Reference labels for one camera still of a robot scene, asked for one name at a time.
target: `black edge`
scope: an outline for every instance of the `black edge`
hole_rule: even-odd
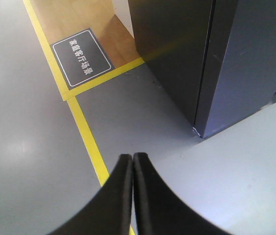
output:
[[[94,198],[50,235],[128,235],[132,203],[132,157],[122,154]]]
[[[216,0],[213,28],[211,29],[210,34],[210,43],[208,46],[201,92],[196,112],[196,122],[194,125],[197,132],[203,138],[207,137],[205,134],[206,123],[212,106],[219,74],[222,69],[237,5],[238,0]]]
[[[156,172],[146,153],[133,157],[139,235],[228,235],[184,204]]]

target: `black sign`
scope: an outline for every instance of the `black sign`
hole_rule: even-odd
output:
[[[54,43],[52,49],[70,88],[114,69],[90,28]]]

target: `yellow floor tape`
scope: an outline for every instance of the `yellow floor tape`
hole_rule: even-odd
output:
[[[59,92],[62,95],[63,100],[66,100],[70,107],[70,110],[75,118],[75,122],[83,139],[84,145],[90,156],[94,170],[98,176],[100,185],[102,186],[108,179],[109,173],[106,164],[100,154],[100,150],[96,144],[91,129],[88,125],[88,122],[75,96],[143,64],[144,61],[142,60],[142,58],[139,58],[69,91],[30,0],[23,0],[23,2],[49,64],[50,70],[53,73]],[[130,227],[129,234],[135,235],[132,227]]]

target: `gray epoxy floor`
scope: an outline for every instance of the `gray epoxy floor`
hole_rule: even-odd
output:
[[[44,235],[100,188],[20,0],[0,0],[0,235]]]
[[[236,235],[276,235],[276,104],[202,141],[146,65],[77,97],[109,170],[145,151],[190,207]]]
[[[276,235],[276,104],[202,141],[145,65],[78,100],[110,171],[146,151],[206,218]],[[22,1],[0,0],[0,235],[46,234],[99,188]]]

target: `wooden platform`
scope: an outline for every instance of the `wooden platform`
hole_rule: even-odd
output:
[[[31,0],[49,44],[91,28],[116,68],[140,55],[111,0]]]

